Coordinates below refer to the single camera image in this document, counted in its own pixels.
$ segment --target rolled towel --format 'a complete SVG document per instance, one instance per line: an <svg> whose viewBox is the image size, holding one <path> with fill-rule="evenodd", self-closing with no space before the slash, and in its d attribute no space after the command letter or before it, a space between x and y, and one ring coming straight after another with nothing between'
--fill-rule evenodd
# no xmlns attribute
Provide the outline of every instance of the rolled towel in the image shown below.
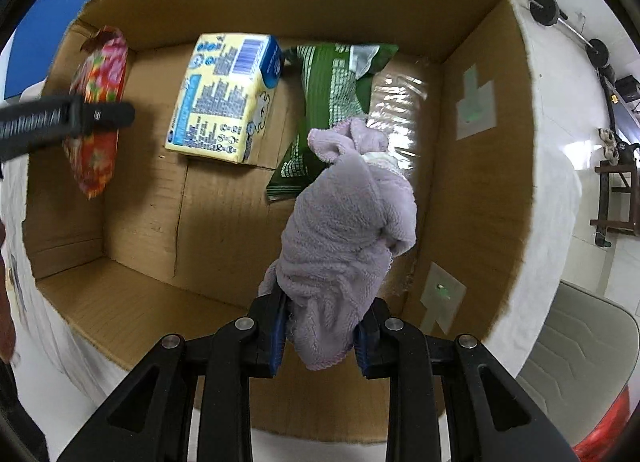
<svg viewBox="0 0 640 462"><path fill-rule="evenodd" d="M363 120L312 130L308 143L332 165L298 196L258 292L277 281L291 298L287 337L321 370L347 355L392 258L415 244L416 206L385 134Z"/></svg>

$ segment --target gray chair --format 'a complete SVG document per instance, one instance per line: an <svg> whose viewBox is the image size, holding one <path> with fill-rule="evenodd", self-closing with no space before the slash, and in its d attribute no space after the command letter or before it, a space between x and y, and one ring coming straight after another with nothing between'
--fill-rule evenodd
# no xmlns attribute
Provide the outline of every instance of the gray chair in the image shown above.
<svg viewBox="0 0 640 462"><path fill-rule="evenodd" d="M638 360L635 318L560 282L540 336L516 380L569 444L598 425Z"/></svg>

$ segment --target triangular cutout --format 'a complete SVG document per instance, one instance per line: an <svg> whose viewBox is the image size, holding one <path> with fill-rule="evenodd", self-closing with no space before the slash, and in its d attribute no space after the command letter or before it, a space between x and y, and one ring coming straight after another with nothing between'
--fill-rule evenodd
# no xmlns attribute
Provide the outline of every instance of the triangular cutout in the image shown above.
<svg viewBox="0 0 640 462"><path fill-rule="evenodd" d="M480 379L497 431L507 431L530 422L529 414L487 366L480 367Z"/></svg>
<svg viewBox="0 0 640 462"><path fill-rule="evenodd" d="M108 416L107 422L117 428L140 433L145 427L146 415L159 374L160 369L157 366L149 368L120 406Z"/></svg>

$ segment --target wooden stool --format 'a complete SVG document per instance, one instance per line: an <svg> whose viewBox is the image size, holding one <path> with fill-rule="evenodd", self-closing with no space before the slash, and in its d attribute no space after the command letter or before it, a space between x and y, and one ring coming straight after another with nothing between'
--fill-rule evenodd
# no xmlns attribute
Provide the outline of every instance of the wooden stool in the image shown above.
<svg viewBox="0 0 640 462"><path fill-rule="evenodd" d="M607 242L607 229L625 235L640 236L640 183L638 182L638 166L635 164L612 166L602 161L596 166L595 172L600 175L600 204L598 206L598 219L592 220L591 225L596 226L595 243L599 247L610 247ZM625 186L613 187L613 193L629 193L629 218L624 220L609 220L609 175L618 173L622 177ZM626 182L623 173L631 174L631 185Z"/></svg>

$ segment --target blue board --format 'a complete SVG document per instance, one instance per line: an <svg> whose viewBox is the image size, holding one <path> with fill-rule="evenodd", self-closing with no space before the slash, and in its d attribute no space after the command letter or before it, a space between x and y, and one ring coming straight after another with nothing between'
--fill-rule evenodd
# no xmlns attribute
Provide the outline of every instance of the blue board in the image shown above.
<svg viewBox="0 0 640 462"><path fill-rule="evenodd" d="M87 0L37 0L15 30L6 71L4 98L42 81L66 28Z"/></svg>

